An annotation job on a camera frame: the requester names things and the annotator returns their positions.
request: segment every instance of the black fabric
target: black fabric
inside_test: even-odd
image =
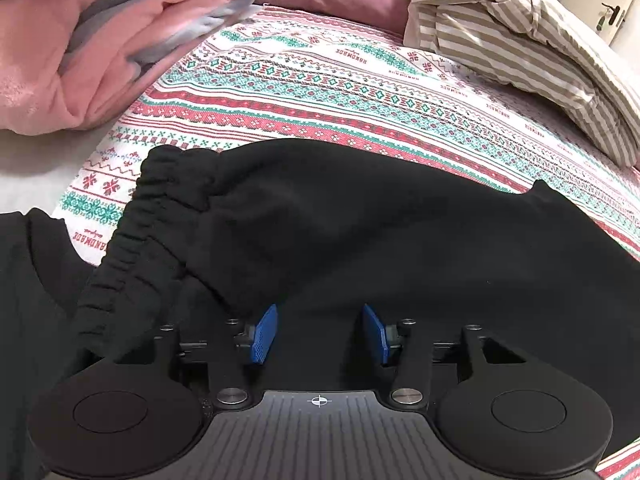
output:
[[[45,472],[26,414],[38,394],[84,367],[70,316],[94,268],[65,223],[37,209],[0,215],[0,232],[0,478],[36,480]]]
[[[187,325],[184,276],[230,316],[278,305],[263,388],[370,386],[353,343],[366,302],[441,340],[481,324],[594,388],[614,415],[609,452],[640,434],[638,263],[542,181],[508,194],[311,140],[155,148],[76,330],[117,356],[160,322]]]

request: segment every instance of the fabric fold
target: fabric fold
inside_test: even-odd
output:
[[[622,60],[557,0],[411,0],[405,46],[555,102],[621,167],[640,146],[640,96]]]
[[[216,169],[216,153],[162,146],[142,165],[74,326],[87,348],[123,355],[172,307]]]
[[[0,0],[0,128],[98,126],[252,2]]]

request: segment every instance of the metal screw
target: metal screw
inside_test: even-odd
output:
[[[413,388],[398,388],[391,393],[391,398],[398,404],[418,404],[422,400],[422,393]]]
[[[219,402],[222,402],[222,404],[240,404],[248,398],[248,393],[240,388],[224,388],[220,390],[217,395],[217,399]]]

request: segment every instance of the white wall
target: white wall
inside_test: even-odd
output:
[[[625,23],[616,33],[611,48],[640,75],[640,0],[633,0]]]

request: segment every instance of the white floor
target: white floor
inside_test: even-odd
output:
[[[0,213],[33,207],[51,214],[58,199],[111,124],[90,132],[36,137],[0,130]]]

